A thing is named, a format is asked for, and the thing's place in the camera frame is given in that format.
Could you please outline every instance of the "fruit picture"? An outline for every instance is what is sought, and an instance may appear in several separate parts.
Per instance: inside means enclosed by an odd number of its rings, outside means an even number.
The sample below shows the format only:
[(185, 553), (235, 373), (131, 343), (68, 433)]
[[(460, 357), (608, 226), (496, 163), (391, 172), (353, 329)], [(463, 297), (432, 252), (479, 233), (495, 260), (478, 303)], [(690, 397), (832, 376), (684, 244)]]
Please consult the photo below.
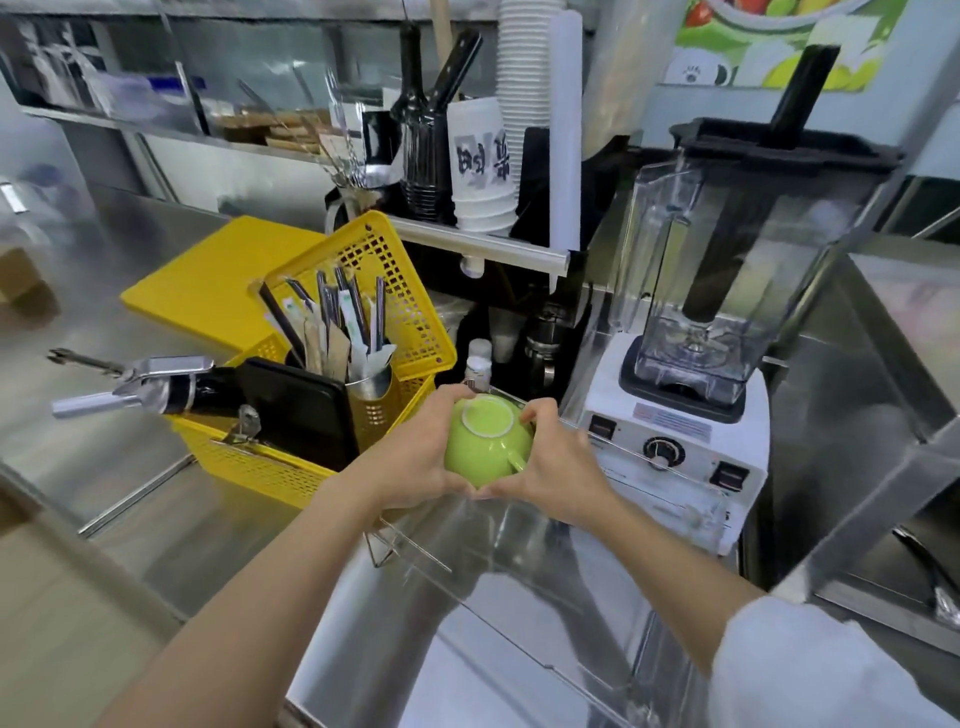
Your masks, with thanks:
[(907, 0), (690, 0), (667, 85), (785, 88), (806, 45), (840, 46), (825, 90), (857, 93), (880, 71)]

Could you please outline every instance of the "hand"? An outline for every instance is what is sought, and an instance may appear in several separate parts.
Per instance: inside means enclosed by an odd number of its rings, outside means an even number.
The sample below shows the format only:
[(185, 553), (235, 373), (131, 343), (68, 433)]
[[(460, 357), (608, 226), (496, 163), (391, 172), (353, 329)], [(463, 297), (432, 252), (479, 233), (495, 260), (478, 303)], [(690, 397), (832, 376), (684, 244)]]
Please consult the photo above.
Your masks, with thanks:
[(537, 424), (526, 469), (496, 480), (475, 497), (519, 498), (552, 519), (591, 530), (618, 495), (597, 465), (587, 433), (567, 429), (554, 400), (531, 401), (520, 420)]
[(354, 460), (337, 477), (369, 499), (377, 513), (408, 508), (444, 493), (474, 493), (466, 478), (444, 468), (453, 405), (473, 397), (465, 384), (445, 384), (417, 414)]

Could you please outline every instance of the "green cup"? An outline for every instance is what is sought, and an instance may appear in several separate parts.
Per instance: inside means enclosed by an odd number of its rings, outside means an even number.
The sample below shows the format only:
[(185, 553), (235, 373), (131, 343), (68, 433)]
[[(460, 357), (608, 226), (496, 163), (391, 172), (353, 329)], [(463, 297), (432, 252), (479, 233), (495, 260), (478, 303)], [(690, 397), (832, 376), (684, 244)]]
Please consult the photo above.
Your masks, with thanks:
[(496, 395), (477, 395), (453, 407), (444, 466), (475, 488), (527, 467), (533, 428), (520, 422), (520, 409)]

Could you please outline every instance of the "white sleeve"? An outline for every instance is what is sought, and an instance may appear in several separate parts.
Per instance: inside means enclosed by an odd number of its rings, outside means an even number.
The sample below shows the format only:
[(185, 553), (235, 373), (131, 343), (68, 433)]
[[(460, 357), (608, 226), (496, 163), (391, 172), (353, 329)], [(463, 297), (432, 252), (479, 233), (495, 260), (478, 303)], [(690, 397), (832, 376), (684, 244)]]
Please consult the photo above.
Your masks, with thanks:
[(765, 596), (731, 619), (713, 658), (711, 728), (958, 728), (860, 628)]

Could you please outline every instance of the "blender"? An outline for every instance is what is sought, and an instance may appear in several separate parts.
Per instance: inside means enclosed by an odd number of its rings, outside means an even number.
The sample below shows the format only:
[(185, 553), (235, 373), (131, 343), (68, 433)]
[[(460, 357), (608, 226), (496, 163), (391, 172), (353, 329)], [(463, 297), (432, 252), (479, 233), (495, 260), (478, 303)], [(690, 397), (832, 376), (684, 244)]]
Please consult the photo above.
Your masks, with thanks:
[[(891, 147), (804, 129), (837, 52), (804, 50), (769, 124), (671, 128), (675, 157), (639, 171), (621, 232), (615, 334), (580, 424), (612, 444), (597, 448), (611, 478), (678, 505), (721, 502), (721, 554), (767, 477), (757, 364), (901, 160)], [(620, 449), (647, 458), (646, 472), (624, 472)]]

